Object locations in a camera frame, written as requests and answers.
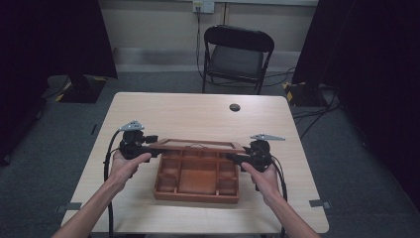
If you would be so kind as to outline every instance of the human hand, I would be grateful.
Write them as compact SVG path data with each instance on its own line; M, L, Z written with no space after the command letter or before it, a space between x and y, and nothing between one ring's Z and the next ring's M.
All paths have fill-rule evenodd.
M253 183L258 186L265 204L270 206L272 199L280 195L277 171L274 165L270 165L263 173L258 172L252 165L246 162L241 163L241 166L251 175Z
M115 183L119 185L119 191L124 188L127 180L136 173L139 164L150 159L151 156L152 154L145 153L132 160L126 160L119 150L115 151L109 178L114 179Z

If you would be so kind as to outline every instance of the human arm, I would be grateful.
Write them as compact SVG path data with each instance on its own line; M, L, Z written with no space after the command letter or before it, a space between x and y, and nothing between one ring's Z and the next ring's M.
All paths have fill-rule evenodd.
M274 165L270 165L263 173L258 172L248 163L242 163L241 166L252 176L253 182L257 184L262 194L263 201L271 208L290 237L320 237L281 196Z
M108 204L126 185L127 180L137 171L140 163L152 155L142 154L132 160L124 159L120 151L113 156L108 179L56 233L55 237L88 237Z

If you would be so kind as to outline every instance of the black chair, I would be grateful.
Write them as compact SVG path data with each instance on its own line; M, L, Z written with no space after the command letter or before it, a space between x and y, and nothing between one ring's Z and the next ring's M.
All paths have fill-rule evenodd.
M264 32L217 25L204 33L206 47L202 93L206 75L253 83L260 94L274 41ZM210 46L214 46L210 55Z

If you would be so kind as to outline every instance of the chair seat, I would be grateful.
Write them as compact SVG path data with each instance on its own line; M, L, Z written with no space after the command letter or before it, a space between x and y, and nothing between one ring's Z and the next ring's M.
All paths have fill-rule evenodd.
M208 71L257 80L262 73L262 65L263 53L216 46Z

